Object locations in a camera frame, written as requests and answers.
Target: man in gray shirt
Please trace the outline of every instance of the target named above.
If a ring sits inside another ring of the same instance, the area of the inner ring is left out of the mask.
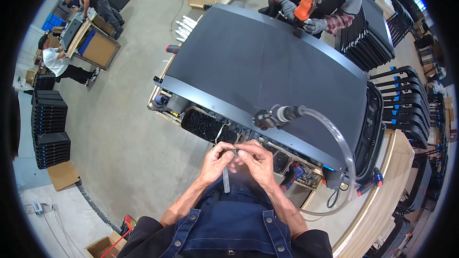
[[[95,9],[97,14],[99,14],[107,23],[111,24],[115,29],[115,39],[121,35],[123,32],[124,24],[123,17],[119,14],[118,10],[114,9],[108,3],[108,0],[82,0],[83,1],[83,18],[88,17],[88,8],[92,7]],[[65,0],[66,4],[72,2],[72,0]]]

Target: gray work glove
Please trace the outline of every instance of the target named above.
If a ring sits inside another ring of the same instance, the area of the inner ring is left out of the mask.
[[[327,28],[328,22],[325,19],[310,18],[304,22],[304,30],[311,34],[318,34]]]
[[[293,20],[295,15],[296,4],[290,0],[280,0],[279,3],[282,5],[282,13],[287,17],[287,19]]]

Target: black cap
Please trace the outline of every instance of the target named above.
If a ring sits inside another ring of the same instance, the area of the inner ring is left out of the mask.
[[[48,34],[43,35],[40,37],[40,40],[38,40],[38,49],[43,50],[43,44],[48,39]]]

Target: hand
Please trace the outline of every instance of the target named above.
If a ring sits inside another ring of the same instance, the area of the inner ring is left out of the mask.
[[[219,158],[220,153],[224,150],[231,149],[236,148],[232,144],[222,141],[214,146],[213,149],[207,153],[206,158],[204,159],[204,165],[202,166],[198,180],[207,186],[214,183],[217,178],[222,175],[223,169],[226,165],[234,158],[233,152],[225,152],[223,156]]]
[[[327,28],[328,22],[325,19],[310,18],[304,22],[304,30],[311,34],[318,34]]]
[[[250,170],[250,174],[256,182],[266,189],[277,183],[274,179],[273,171],[273,154],[266,148],[262,147],[256,140],[251,140],[244,144],[236,144],[238,158],[235,162],[245,163]]]
[[[294,20],[295,9],[297,8],[296,4],[290,0],[280,0],[279,2],[282,5],[282,13],[287,17],[287,19]]]

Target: orange power tool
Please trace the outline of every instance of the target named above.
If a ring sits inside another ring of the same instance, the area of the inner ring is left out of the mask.
[[[309,19],[311,13],[317,7],[317,0],[301,0],[298,7],[295,9],[293,14],[295,15],[294,23],[294,33],[295,30],[304,26],[304,22]]]

